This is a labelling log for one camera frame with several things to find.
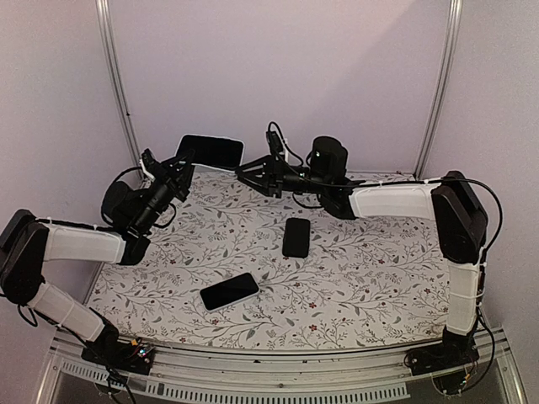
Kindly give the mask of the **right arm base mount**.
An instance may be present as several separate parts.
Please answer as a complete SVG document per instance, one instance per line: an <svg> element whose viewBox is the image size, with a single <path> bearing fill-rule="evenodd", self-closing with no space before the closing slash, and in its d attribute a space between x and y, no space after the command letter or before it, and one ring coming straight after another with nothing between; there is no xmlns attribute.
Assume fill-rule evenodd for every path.
<svg viewBox="0 0 539 404"><path fill-rule="evenodd" d="M458 336L423 348L410 349L403 364L412 375L426 375L458 367L459 370L436 376L432 382L444 396L460 395L478 367L479 354L474 338Z"/></svg>

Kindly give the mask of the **right aluminium frame post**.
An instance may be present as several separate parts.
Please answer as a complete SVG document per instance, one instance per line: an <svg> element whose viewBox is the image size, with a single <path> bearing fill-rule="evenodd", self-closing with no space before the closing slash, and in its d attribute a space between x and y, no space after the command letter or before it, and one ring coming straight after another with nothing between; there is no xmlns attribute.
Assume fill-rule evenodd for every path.
<svg viewBox="0 0 539 404"><path fill-rule="evenodd" d="M428 115L424 137L419 155L414 166L414 177L422 178L434 145L435 134L440 121L446 89L450 81L451 68L455 57L460 22L462 17L462 0L450 0L446 24L446 35L441 54L440 69L435 85L433 101Z"/></svg>

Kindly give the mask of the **black cased phone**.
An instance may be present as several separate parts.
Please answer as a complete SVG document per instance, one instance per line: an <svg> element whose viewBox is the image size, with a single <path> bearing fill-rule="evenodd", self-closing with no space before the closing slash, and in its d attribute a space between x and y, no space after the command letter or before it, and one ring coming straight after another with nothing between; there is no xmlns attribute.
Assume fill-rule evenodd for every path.
<svg viewBox="0 0 539 404"><path fill-rule="evenodd" d="M306 258L310 247L311 222L307 219L286 220L282 254L288 258Z"/></svg>

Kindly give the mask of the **floral patterned table mat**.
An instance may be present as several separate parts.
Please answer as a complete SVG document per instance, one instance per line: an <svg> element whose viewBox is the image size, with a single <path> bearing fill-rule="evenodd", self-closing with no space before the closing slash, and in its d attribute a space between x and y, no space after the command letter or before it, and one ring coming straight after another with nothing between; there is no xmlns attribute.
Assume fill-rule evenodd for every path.
<svg viewBox="0 0 539 404"><path fill-rule="evenodd" d="M436 339L450 272L436 224L345 221L313 197L265 197L223 172L198 173L143 260L103 266L88 298L123 335L213 348L334 350ZM311 222L306 258L282 254L286 220ZM208 311L200 291L250 273L257 295Z"/></svg>

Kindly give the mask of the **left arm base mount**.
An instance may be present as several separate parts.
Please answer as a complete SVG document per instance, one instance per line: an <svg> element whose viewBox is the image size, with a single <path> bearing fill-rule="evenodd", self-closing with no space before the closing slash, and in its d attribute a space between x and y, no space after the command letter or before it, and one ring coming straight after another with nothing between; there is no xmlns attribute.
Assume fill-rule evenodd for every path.
<svg viewBox="0 0 539 404"><path fill-rule="evenodd" d="M87 342L81 358L87 362L99 364L126 372L149 375L155 357L155 347L143 343L140 338L121 342L115 334L99 336L93 342Z"/></svg>

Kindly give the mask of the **light blue cased phone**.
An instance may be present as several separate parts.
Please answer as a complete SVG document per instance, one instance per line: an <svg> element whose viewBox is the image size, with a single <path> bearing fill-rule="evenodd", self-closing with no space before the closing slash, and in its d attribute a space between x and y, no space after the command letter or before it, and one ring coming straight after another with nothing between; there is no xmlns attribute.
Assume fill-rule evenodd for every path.
<svg viewBox="0 0 539 404"><path fill-rule="evenodd" d="M180 139L176 156L192 156L196 166L234 172L241 166L244 143L225 136L185 134Z"/></svg>

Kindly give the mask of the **white cased phone on table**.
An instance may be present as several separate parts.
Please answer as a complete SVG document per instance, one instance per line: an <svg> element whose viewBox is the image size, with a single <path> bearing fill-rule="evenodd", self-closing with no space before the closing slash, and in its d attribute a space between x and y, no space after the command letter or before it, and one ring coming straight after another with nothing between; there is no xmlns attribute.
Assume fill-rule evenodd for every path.
<svg viewBox="0 0 539 404"><path fill-rule="evenodd" d="M216 311L257 295L259 291L253 275L245 273L202 289L200 298L208 311Z"/></svg>

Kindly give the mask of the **left aluminium frame post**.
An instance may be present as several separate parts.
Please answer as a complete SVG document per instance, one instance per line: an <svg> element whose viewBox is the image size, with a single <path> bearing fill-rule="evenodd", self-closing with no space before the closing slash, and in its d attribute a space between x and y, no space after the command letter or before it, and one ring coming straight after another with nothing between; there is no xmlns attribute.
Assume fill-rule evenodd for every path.
<svg viewBox="0 0 539 404"><path fill-rule="evenodd" d="M131 112L125 95L125 89L120 73L120 64L117 56L113 24L111 19L109 1L96 0L96 11L99 24L99 32L104 49L104 57L109 72L109 79L115 98L115 104L120 117L120 125L124 133L125 143L129 152L131 162L134 165L139 163L140 147L134 126L131 120Z"/></svg>

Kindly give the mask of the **front aluminium rail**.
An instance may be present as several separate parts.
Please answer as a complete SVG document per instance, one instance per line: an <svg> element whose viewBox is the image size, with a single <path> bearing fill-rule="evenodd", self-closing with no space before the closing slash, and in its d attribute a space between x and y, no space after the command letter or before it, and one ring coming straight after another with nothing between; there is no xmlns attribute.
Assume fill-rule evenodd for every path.
<svg viewBox="0 0 539 404"><path fill-rule="evenodd" d="M82 347L55 335L38 403L525 403L528 398L504 331L480 331L479 361L469 365L469 391L449 388L464 367L414 375L408 347L263 352L160 343L148 375L127 385L107 381Z"/></svg>

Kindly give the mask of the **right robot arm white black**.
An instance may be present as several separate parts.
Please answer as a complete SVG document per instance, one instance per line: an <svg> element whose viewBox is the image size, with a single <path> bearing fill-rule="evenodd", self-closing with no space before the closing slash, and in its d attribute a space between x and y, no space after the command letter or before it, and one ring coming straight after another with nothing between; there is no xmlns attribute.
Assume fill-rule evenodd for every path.
<svg viewBox="0 0 539 404"><path fill-rule="evenodd" d="M423 181L352 181L346 176L348 152L333 137L313 141L306 167L288 163L286 144L276 132L268 131L266 139L269 154L235 170L240 182L265 196L279 198L285 191L315 194L327 213L343 220L391 216L435 222L450 272L448 317L435 359L452 367L465 357L478 325L490 247L488 214L472 190L474 181L459 171Z"/></svg>

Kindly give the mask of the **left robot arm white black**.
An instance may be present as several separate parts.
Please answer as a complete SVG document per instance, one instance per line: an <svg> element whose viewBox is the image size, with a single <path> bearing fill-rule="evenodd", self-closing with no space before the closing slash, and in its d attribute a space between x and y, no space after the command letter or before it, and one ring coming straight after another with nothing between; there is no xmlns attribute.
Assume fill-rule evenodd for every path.
<svg viewBox="0 0 539 404"><path fill-rule="evenodd" d="M149 186L133 189L116 178L102 202L104 226L40 219L29 210L17 210L1 234L3 296L74 332L107 365L119 364L125 347L117 341L117 328L46 281L43 264L70 260L137 265L150 245L152 230L165 228L160 216L175 199L186 200L194 156L188 150L159 162L145 150L136 169L149 179Z"/></svg>

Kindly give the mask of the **aluminium frame post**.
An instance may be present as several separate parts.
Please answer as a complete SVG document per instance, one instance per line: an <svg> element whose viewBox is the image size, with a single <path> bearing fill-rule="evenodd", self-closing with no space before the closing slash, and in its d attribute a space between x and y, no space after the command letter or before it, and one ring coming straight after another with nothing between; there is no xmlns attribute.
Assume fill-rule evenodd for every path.
<svg viewBox="0 0 539 404"><path fill-rule="evenodd" d="M125 143L129 152L131 162L134 165L139 163L140 147L134 126L131 120L131 112L125 95L125 89L120 73L120 64L117 56L113 24L111 19L109 1L96 0L96 11L99 24L99 32L104 49L104 57L109 72L109 79L115 98L115 104L120 117L120 125L124 133Z"/></svg>
<svg viewBox="0 0 539 404"><path fill-rule="evenodd" d="M419 155L414 166L414 177L422 178L434 145L435 134L440 121L446 89L450 81L451 68L455 57L460 22L462 17L462 0L450 0L446 24L446 35L441 54L440 69L435 85L433 101L428 115L424 137Z"/></svg>

